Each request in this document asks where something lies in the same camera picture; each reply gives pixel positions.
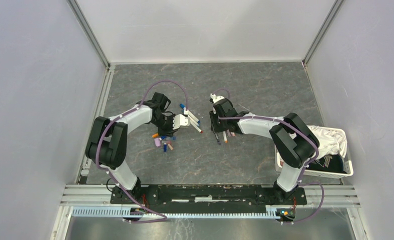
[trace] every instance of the white marker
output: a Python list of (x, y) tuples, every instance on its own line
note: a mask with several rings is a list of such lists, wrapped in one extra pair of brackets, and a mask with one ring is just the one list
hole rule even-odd
[(228, 139), (226, 138), (226, 131), (223, 131), (223, 140), (225, 140), (225, 143), (228, 143)]
[(197, 125), (195, 125), (192, 121), (189, 121), (189, 123), (190, 123), (197, 131), (199, 131), (201, 134), (203, 133), (203, 131), (202, 131), (199, 127), (197, 127)]
[[(179, 106), (184, 109), (185, 105), (183, 105), (182, 103), (179, 104)], [(193, 118), (198, 124), (200, 123), (200, 120), (198, 120), (198, 118), (196, 116), (194, 116), (189, 110), (188, 110), (188, 116), (190, 116), (191, 118)]]
[(193, 124), (195, 124), (195, 126), (199, 127), (200, 124), (198, 124), (192, 117), (188, 118), (189, 122), (192, 122)]

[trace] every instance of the gray floor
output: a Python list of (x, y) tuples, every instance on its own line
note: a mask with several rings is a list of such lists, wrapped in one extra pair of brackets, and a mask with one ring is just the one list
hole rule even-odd
[[(309, 80), (299, 62), (183, 63), (118, 65), (115, 69), (104, 115), (120, 114), (140, 101), (150, 84), (164, 79), (186, 88), (189, 109), (201, 120), (203, 133), (182, 127), (173, 142), (174, 150), (164, 153), (154, 146), (154, 125), (143, 125), (128, 136), (126, 161), (143, 184), (272, 184), (279, 173), (274, 166), (270, 139), (238, 135), (229, 143), (217, 145), (210, 132), (209, 95), (228, 88), (238, 111), (279, 117), (297, 113), (308, 125), (322, 125)], [(184, 103), (180, 88), (171, 83), (156, 86), (153, 92), (165, 94), (170, 111), (180, 113)], [(93, 165), (87, 183), (101, 184), (107, 175)], [(305, 176), (303, 182), (317, 180)], [(339, 180), (319, 178), (323, 184)]]
[[(313, 212), (297, 210), (298, 219)], [(345, 208), (325, 209), (309, 221), (281, 226), (272, 219), (170, 219), (128, 224), (120, 218), (72, 217), (68, 240), (351, 240), (355, 239)]]

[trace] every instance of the aluminum frame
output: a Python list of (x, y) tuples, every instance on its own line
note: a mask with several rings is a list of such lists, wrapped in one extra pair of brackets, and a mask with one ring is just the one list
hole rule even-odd
[[(92, 119), (95, 119), (99, 116), (104, 115), (104, 110), (105, 110), (105, 105), (107, 103), (107, 98), (108, 98), (108, 93), (110, 92), (110, 87), (111, 87), (111, 82), (113, 80), (113, 75), (114, 75), (114, 69), (116, 68), (115, 65), (111, 66), (105, 77), (104, 77), (104, 81), (102, 84), (102, 88), (101, 88), (101, 92), (100, 95), (98, 97), (98, 103), (97, 106), (95, 108), (95, 113)], [(91, 127), (89, 127), (88, 133), (87, 135), (89, 135), (89, 133), (91, 132)], [(77, 177), (76, 177), (76, 181), (75, 183), (85, 183), (86, 179), (88, 177), (89, 174), (89, 168), (91, 167), (91, 162), (92, 160), (90, 160), (89, 158), (87, 158), (85, 156), (85, 151), (82, 151), (82, 162), (81, 165), (79, 167), (79, 171), (77, 173)]]
[(312, 44), (309, 47), (309, 50), (306, 53), (306, 56), (303, 58), (303, 64), (306, 65), (310, 59), (312, 58), (314, 52), (316, 51), (317, 47), (319, 46), (320, 42), (322, 41), (323, 36), (325, 35), (326, 31), (328, 30), (329, 26), (331, 25), (332, 21), (334, 20), (338, 10), (340, 9), (344, 0), (335, 0), (334, 4), (329, 10), (328, 15), (326, 16), (325, 20), (323, 21), (322, 26), (319, 29), (315, 39), (313, 40)]
[[(271, 185), (263, 185), (262, 187), (272, 187)], [(360, 202), (356, 191), (351, 185), (324, 185), (325, 198), (322, 208), (345, 208), (350, 217), (351, 226), (357, 240), (366, 240), (367, 234), (362, 221), (362, 212)], [(298, 205), (298, 208), (316, 208), (321, 199), (321, 189), (319, 186), (311, 185), (305, 186), (307, 205)], [(130, 208), (138, 207), (135, 204), (111, 204), (111, 193), (106, 189), (104, 184), (94, 185), (66, 185), (63, 197), (61, 199), (60, 208), (57, 214), (57, 219), (51, 234), (50, 240), (64, 240), (67, 234), (71, 216), (78, 213), (78, 210), (89, 210), (88, 213), (81, 211), (82, 217), (107, 217), (108, 213), (95, 215), (95, 210), (119, 211), (128, 210)], [(170, 214), (169, 218), (266, 218), (271, 219), (269, 212), (275, 208), (288, 208), (291, 206), (267, 205), (266, 215), (218, 215), (218, 214)]]
[(82, 27), (83, 31), (85, 32), (86, 36), (88, 37), (89, 41), (91, 42), (92, 47), (97, 52), (98, 57), (100, 58), (101, 62), (108, 69), (110, 67), (110, 62), (108, 61), (107, 57), (104, 54), (103, 49), (101, 48), (100, 44), (98, 43), (98, 40), (94, 35), (94, 32), (92, 32), (92, 29), (89, 26), (89, 23), (85, 18), (85, 15), (83, 14), (82, 10), (80, 9), (78, 2), (76, 0), (67, 0), (67, 2), (69, 3), (80, 26)]

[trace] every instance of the marble-patterned floor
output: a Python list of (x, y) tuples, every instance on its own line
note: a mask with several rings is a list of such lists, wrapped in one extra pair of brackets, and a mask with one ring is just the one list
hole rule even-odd
[[(128, 136), (126, 161), (143, 184), (273, 184), (275, 171), (273, 141), (256, 135), (230, 137), (217, 145), (210, 131), (210, 93), (228, 88), (238, 112), (279, 117), (297, 113), (308, 125), (322, 125), (310, 82), (300, 62), (181, 63), (118, 65), (111, 84), (104, 116), (120, 114), (140, 101), (146, 89), (159, 80), (175, 80), (186, 88), (189, 109), (201, 120), (198, 133), (182, 127), (175, 134), (174, 150), (163, 152), (151, 137), (157, 129), (143, 125)], [(165, 94), (168, 110), (180, 113), (185, 98), (171, 83), (157, 85), (153, 92)], [(104, 171), (92, 165), (88, 184), (102, 184)], [(339, 180), (305, 176), (323, 184)]]

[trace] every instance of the metal strip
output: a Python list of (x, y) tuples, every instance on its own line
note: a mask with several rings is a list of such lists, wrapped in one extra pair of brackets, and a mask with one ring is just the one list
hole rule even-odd
[(366, 230), (363, 226), (361, 219), (361, 208), (347, 208), (347, 213), (350, 218), (351, 227), (353, 228), (354, 236), (356, 240), (368, 240)]
[(306, 65), (310, 59), (312, 58), (316, 48), (318, 47), (319, 43), (321, 42), (323, 36), (325, 35), (326, 31), (328, 30), (329, 26), (331, 25), (332, 20), (335, 18), (338, 10), (341, 7), (341, 4), (344, 0), (335, 0), (334, 4), (329, 10), (328, 15), (326, 16), (325, 20), (323, 21), (322, 26), (319, 29), (315, 39), (312, 42), (312, 45), (309, 47), (309, 50), (306, 53), (306, 56), (303, 59), (303, 63)]
[[(105, 110), (105, 106), (107, 103), (107, 98), (108, 98), (108, 94), (110, 92), (110, 87), (111, 87), (111, 82), (113, 81), (113, 75), (114, 75), (114, 69), (116, 68), (115, 65), (111, 66), (108, 70), (108, 72), (105, 75), (103, 84), (102, 84), (102, 88), (101, 88), (101, 92), (100, 95), (98, 97), (98, 103), (97, 106), (95, 108), (95, 113), (94, 113), (94, 119), (96, 117), (102, 116), (104, 115), (104, 110)], [(81, 177), (87, 176), (89, 173), (89, 168), (91, 167), (91, 160), (88, 159), (85, 156), (85, 153), (82, 153), (82, 165), (80, 166), (79, 172), (78, 172), (78, 177), (76, 179), (76, 182), (78, 183)]]
[[(323, 208), (359, 208), (360, 203), (356, 191), (351, 185), (325, 185), (325, 198)], [(307, 205), (298, 205), (298, 208), (316, 208), (321, 199), (319, 186), (305, 186)], [(62, 206), (119, 206), (110, 204), (111, 193), (105, 185), (67, 185), (61, 199)], [(123, 207), (137, 207), (134, 204), (124, 204)], [(272, 208), (287, 206), (272, 205)]]
[[(114, 218), (159, 218), (149, 213), (143, 215), (131, 214), (132, 208), (128, 206), (76, 206), (72, 212), (73, 217), (114, 217)], [(170, 219), (280, 219), (276, 216), (276, 208), (267, 207), (266, 213), (164, 213)]]
[(95, 51), (98, 54), (101, 62), (104, 64), (106, 68), (110, 67), (110, 62), (108, 61), (107, 57), (105, 56), (100, 44), (97, 41), (94, 33), (92, 32), (91, 27), (89, 26), (88, 21), (86, 21), (85, 16), (83, 15), (82, 10), (79, 7), (79, 4), (76, 0), (67, 0), (70, 7), (72, 8), (73, 13), (75, 14), (79, 24), (82, 26), (83, 31), (85, 32), (86, 36), (88, 37), (89, 41), (91, 42), (92, 46), (94, 47)]
[(64, 240), (66, 238), (70, 218), (72, 217), (72, 212), (72, 206), (60, 206), (58, 208), (58, 213), (55, 219), (54, 228), (52, 230), (50, 240)]

